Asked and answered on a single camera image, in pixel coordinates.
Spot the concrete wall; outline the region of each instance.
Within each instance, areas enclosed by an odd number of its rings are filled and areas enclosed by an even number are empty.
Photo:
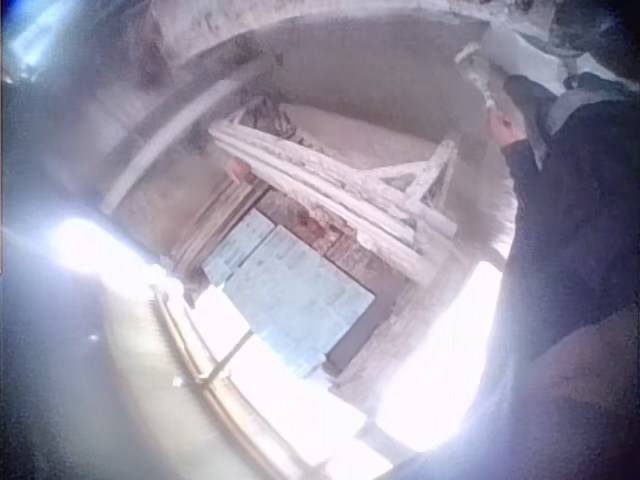
[[[224,152],[215,152],[171,149],[125,197],[116,220],[152,251],[168,255],[227,178]]]

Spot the sunlight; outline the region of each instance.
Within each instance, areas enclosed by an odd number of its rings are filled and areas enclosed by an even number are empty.
[[[196,301],[194,322],[214,357],[224,357],[249,330],[225,294],[210,286]],[[245,398],[310,465],[329,458],[364,425],[365,416],[310,380],[300,380],[254,336],[228,367]]]
[[[364,425],[361,412],[316,383],[296,378],[258,337],[234,358],[231,378],[310,465],[329,458]]]
[[[484,370],[501,279],[481,262],[387,386],[376,421],[410,448],[434,449],[457,433]]]
[[[196,300],[193,322],[213,354],[221,360],[249,330],[249,324],[223,292],[210,285]]]
[[[78,273],[94,275],[110,289],[128,298],[147,298],[149,285],[178,288],[158,265],[147,265],[140,256],[95,223],[71,218],[51,235],[56,259]]]
[[[372,480],[391,470],[389,460],[360,440],[351,440],[325,467],[332,480]]]

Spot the wooden beam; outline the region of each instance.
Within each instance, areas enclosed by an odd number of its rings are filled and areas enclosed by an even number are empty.
[[[455,224],[428,205],[411,201],[418,196],[420,200],[424,195],[420,192],[428,189],[455,155],[452,139],[436,150],[435,165],[425,168],[430,159],[419,162],[420,170],[411,167],[420,182],[408,196],[368,171],[265,132],[222,122],[213,125],[210,133],[221,148],[247,162],[264,181],[346,220],[366,248],[414,280],[429,283],[453,248]]]
[[[185,105],[147,141],[116,179],[102,201],[101,209],[111,214],[167,148],[178,140],[200,117],[228,95],[266,72],[271,62],[263,57],[254,60],[217,81],[204,93]]]

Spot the hand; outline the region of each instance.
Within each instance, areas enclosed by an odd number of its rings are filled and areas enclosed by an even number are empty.
[[[509,117],[495,108],[489,110],[489,130],[500,148],[527,138]]]

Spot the light blue panel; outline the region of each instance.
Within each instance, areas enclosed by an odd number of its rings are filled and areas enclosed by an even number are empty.
[[[374,299],[282,226],[224,291],[253,331],[300,376],[323,360]]]
[[[226,282],[274,227],[255,209],[245,215],[202,265],[211,284]]]

